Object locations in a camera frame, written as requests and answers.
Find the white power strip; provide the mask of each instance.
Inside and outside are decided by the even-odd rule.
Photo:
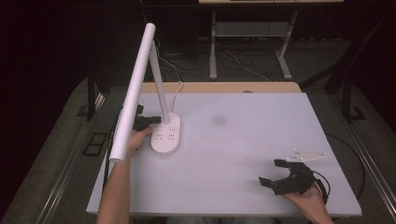
[[[176,151],[180,137],[180,117],[169,113],[168,124],[159,123],[154,125],[151,135],[151,146],[160,155],[171,155]]]

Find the lamp base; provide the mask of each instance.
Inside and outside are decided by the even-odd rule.
[[[160,155],[171,155],[176,151],[180,136],[180,117],[169,113],[168,124],[159,123],[154,126],[151,135],[151,146]]]

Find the dark background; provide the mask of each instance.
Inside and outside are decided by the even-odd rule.
[[[54,123],[77,84],[89,72],[100,91],[127,85],[144,29],[142,11],[129,7],[108,9],[77,4],[110,1],[1,1],[0,218],[29,171]],[[346,1],[342,7],[300,8],[293,31],[295,40],[344,38],[354,41],[387,14],[393,1]],[[111,1],[139,6],[138,1]],[[143,1],[155,5],[158,1]],[[161,1],[168,5],[196,5],[197,1]],[[253,13],[221,10],[228,20],[276,20],[290,10],[264,18]],[[145,10],[157,26],[165,46],[191,57],[197,36],[209,36],[211,12]],[[351,74],[381,115],[396,130],[396,15],[390,13],[354,64]]]

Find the wire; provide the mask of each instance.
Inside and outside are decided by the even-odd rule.
[[[178,83],[180,83],[180,85],[178,85],[178,88],[177,88],[177,90],[176,90],[176,92],[175,92],[175,94],[174,94],[174,97],[173,97],[173,99],[172,99],[172,102],[171,102],[171,104],[170,104],[170,106],[169,106],[169,112],[172,112],[173,105],[174,105],[174,103],[175,103],[175,99],[176,99],[176,96],[177,96],[177,94],[178,94],[178,91],[180,91],[181,87],[183,86],[183,82],[182,82],[182,81],[179,81]]]
[[[166,82],[166,75],[164,73],[161,73],[161,78],[163,78],[163,82]]]
[[[161,74],[162,74],[164,77],[166,77],[166,76],[168,75],[168,76],[172,77],[175,81],[178,81],[178,78],[175,77],[174,75],[172,75],[172,73],[169,72],[169,71],[165,71],[165,70],[162,69]],[[166,77],[166,82],[173,81],[172,78],[168,80],[168,78]]]
[[[271,79],[269,79],[269,78],[267,78],[267,77],[265,77],[265,76],[262,76],[262,75],[260,75],[260,74],[258,74],[258,73],[255,73],[255,72],[249,70],[248,68],[246,68],[243,64],[241,64],[241,63],[238,61],[237,58],[235,58],[235,56],[233,56],[233,54],[231,54],[230,51],[228,51],[228,50],[224,50],[224,51],[227,52],[228,54],[230,54],[230,55],[241,65],[241,67],[243,67],[243,68],[244,68],[245,70],[247,70],[249,73],[251,73],[251,74],[253,74],[253,75],[256,75],[256,76],[258,76],[258,77],[262,77],[262,78],[266,79],[267,81],[272,82]]]
[[[143,2],[142,2],[142,0],[139,0],[139,3],[140,3],[140,5],[144,5],[143,4]],[[145,19],[145,23],[147,24],[148,23],[148,19],[147,19],[147,17],[146,17],[146,13],[145,13],[145,11],[142,11],[142,14],[143,14],[143,18]]]
[[[241,64],[242,64],[243,66],[245,66],[245,67],[251,66],[251,65],[253,64],[253,60],[251,60],[251,58],[248,57],[246,54],[232,53],[232,55],[233,55],[233,56],[235,56],[235,55],[243,55],[243,56],[245,56],[245,57],[248,59],[248,63],[242,63],[241,59],[239,59],[239,60],[238,60],[239,62],[238,62],[238,61],[235,61],[235,58],[227,59],[226,57],[221,57],[220,55],[219,55],[219,57],[222,58],[223,60],[229,62],[229,63],[234,63],[234,64],[238,65],[238,69],[244,69],[243,67],[241,67]]]
[[[330,187],[329,181],[326,179],[326,177],[324,177],[324,175],[321,175],[320,173],[318,173],[318,172],[316,172],[316,171],[312,171],[312,172],[314,172],[314,173],[317,174],[317,175],[320,175],[320,176],[326,181],[327,186],[328,186],[328,191],[327,191],[326,195],[327,195],[327,198],[329,198],[330,191],[332,190],[332,188]]]
[[[176,74],[177,74],[177,76],[178,76],[178,78],[179,78],[179,81],[183,81],[183,78],[182,78],[181,75],[178,73],[176,67],[175,67],[172,63],[169,63],[168,61],[166,61],[165,59],[163,59],[162,57],[160,57],[160,45],[161,45],[161,42],[160,42],[160,40],[159,40],[157,37],[155,37],[155,39],[158,41],[158,46],[155,47],[156,50],[157,50],[157,57],[158,57],[158,59],[160,59],[161,61],[163,61],[163,62],[169,64],[170,66],[172,66],[172,67],[175,69],[175,72],[176,72]]]
[[[174,54],[174,55],[184,55],[184,54],[183,53],[177,53],[177,54]],[[188,57],[184,55],[183,57],[177,57],[177,58],[172,58],[172,59],[168,59],[168,60],[185,59],[185,58],[188,58]],[[200,64],[199,66],[195,67],[195,68],[184,68],[184,67],[182,67],[182,66],[180,66],[180,65],[178,65],[176,63],[173,63],[173,65],[178,67],[181,70],[184,70],[184,71],[199,71],[199,70],[201,70],[201,69],[203,69],[205,67],[208,59],[209,59],[209,57],[205,57],[204,62],[202,64]]]
[[[197,79],[198,79],[198,81],[199,82],[201,82],[202,80],[201,80],[201,78],[198,76],[198,75],[196,75],[196,74],[194,74],[194,73],[192,73],[192,72],[185,72],[185,73],[182,73],[182,74],[191,74],[193,77],[196,77]]]
[[[364,164],[363,161],[361,160],[361,157],[359,156],[359,154],[355,151],[355,149],[353,149],[352,146],[350,146],[348,143],[346,143],[344,140],[342,140],[341,138],[334,136],[332,134],[329,133],[325,133],[326,135],[332,137],[333,139],[339,141],[340,143],[344,144],[347,148],[349,148],[353,154],[356,156],[356,158],[359,161],[359,164],[361,165],[361,188],[359,189],[358,193],[356,194],[356,198],[359,199],[361,197],[361,195],[363,194],[364,191],[364,186],[366,183],[366,170],[364,169]]]
[[[264,44],[255,44],[257,42],[265,42]],[[253,54],[252,56],[261,56],[261,55],[270,55],[273,52],[270,50],[269,44],[270,39],[265,36],[256,37],[255,39],[237,39],[233,41],[228,41],[224,43],[224,41],[220,42],[221,45],[217,47],[217,51],[224,49],[238,49],[238,51],[259,51],[259,54]]]
[[[221,56],[220,54],[218,54],[218,53],[216,53],[216,59],[219,61],[219,63],[221,63],[224,67],[227,67],[227,68],[229,68],[229,69],[232,69],[232,70],[243,70],[244,68],[242,68],[240,65],[237,67],[237,68],[232,68],[231,66],[229,66],[228,64],[226,64],[224,61],[228,61],[228,62],[231,62],[231,61],[229,61],[228,59],[226,59],[226,58],[224,58],[223,56]]]

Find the desk lamp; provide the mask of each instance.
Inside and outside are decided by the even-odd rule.
[[[110,160],[114,162],[125,160],[148,60],[150,61],[155,87],[163,112],[162,122],[153,126],[151,146],[160,155],[170,155],[174,152],[178,144],[180,118],[178,115],[170,113],[166,105],[157,50],[153,41],[154,33],[155,25],[148,23],[137,53],[134,71],[132,72],[131,81],[114,135],[114,144],[110,153]]]

